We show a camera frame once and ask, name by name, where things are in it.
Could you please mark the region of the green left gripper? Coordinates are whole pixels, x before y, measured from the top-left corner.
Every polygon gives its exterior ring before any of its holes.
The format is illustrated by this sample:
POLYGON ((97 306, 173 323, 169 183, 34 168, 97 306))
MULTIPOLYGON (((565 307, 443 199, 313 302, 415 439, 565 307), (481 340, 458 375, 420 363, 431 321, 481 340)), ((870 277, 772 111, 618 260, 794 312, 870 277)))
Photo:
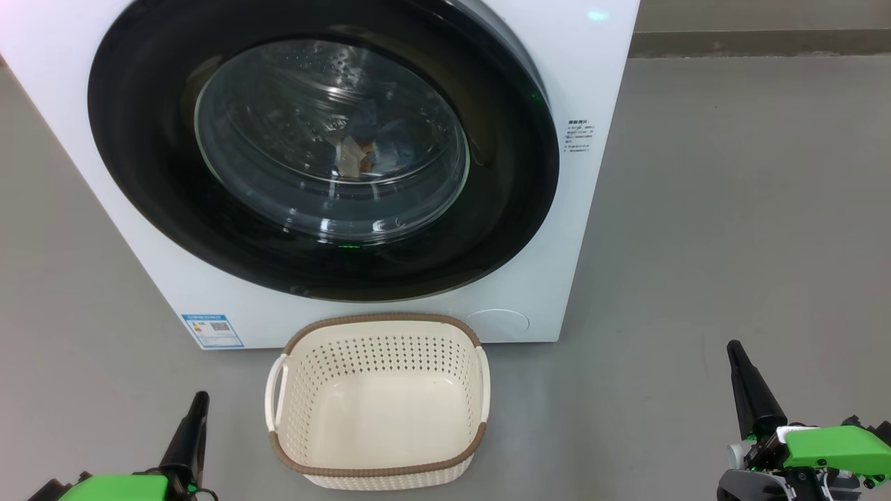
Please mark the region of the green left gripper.
POLYGON ((166 500, 168 488, 203 482, 210 396, 198 391, 159 464, 162 475, 82 475, 60 500, 166 500))

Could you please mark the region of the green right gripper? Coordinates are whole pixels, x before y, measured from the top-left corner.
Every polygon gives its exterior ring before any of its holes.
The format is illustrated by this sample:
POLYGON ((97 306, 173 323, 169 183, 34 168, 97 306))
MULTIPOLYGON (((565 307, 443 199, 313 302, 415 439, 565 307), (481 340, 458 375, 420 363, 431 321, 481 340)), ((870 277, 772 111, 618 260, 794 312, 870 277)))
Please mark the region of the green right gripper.
POLYGON ((859 500, 889 482, 889 422, 788 425, 776 397, 738 340, 727 343, 741 444, 731 444, 719 500, 859 500))

